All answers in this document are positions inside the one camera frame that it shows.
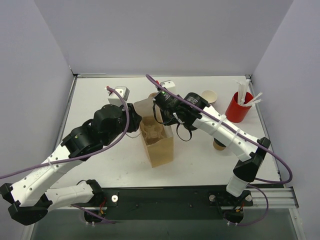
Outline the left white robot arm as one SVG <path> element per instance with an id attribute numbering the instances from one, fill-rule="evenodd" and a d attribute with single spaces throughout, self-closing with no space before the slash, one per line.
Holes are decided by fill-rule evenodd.
<path id="1" fill-rule="evenodd" d="M 141 116 L 133 104 L 107 104 L 94 113 L 92 119 L 74 128 L 44 161 L 44 166 L 33 170 L 15 183 L 0 187 L 3 199 L 10 203 L 8 212 L 13 220 L 28 226 L 43 219 L 55 209 L 72 204 L 96 206 L 105 194 L 96 180 L 83 180 L 77 185 L 52 188 L 60 178 L 82 164 L 80 156 L 88 155 L 110 145 L 120 134 L 136 132 Z"/>

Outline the brown paper coffee cup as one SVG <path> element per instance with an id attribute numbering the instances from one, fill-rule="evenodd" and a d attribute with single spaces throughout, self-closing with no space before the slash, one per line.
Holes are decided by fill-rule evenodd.
<path id="1" fill-rule="evenodd" d="M 220 141 L 218 141 L 216 138 L 213 140 L 213 147 L 218 151 L 223 151 L 226 146 L 222 144 Z"/>

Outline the stack of paper cups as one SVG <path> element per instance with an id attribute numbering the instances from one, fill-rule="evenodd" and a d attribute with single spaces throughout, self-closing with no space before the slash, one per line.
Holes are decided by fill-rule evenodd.
<path id="1" fill-rule="evenodd" d="M 218 95 L 212 90 L 205 90 L 201 93 L 201 97 L 204 98 L 210 105 L 214 105 L 218 99 Z"/>

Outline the brown paper bag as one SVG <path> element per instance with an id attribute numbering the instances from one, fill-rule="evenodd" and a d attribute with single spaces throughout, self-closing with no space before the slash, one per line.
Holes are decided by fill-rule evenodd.
<path id="1" fill-rule="evenodd" d="M 168 164 L 174 160 L 174 135 L 170 126 L 160 124 L 163 120 L 160 109 L 154 106 L 151 93 L 148 98 L 133 104 L 138 115 L 141 116 L 139 130 L 146 156 L 152 168 Z"/>

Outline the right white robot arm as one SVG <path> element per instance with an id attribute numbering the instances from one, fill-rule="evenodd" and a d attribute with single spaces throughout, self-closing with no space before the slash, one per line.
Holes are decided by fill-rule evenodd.
<path id="1" fill-rule="evenodd" d="M 153 106 L 159 108 L 165 126 L 182 125 L 190 133 L 197 129 L 202 130 L 234 153 L 238 162 L 226 186 L 229 194 L 239 197 L 255 180 L 270 140 L 266 137 L 258 139 L 245 133 L 194 92 L 180 98 L 160 90 L 152 100 Z"/>

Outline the single brown cup carrier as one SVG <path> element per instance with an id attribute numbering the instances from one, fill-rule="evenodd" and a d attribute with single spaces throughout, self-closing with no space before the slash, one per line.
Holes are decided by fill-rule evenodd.
<path id="1" fill-rule="evenodd" d="M 140 130 L 147 146 L 165 138 L 163 126 L 151 116 L 142 118 Z"/>

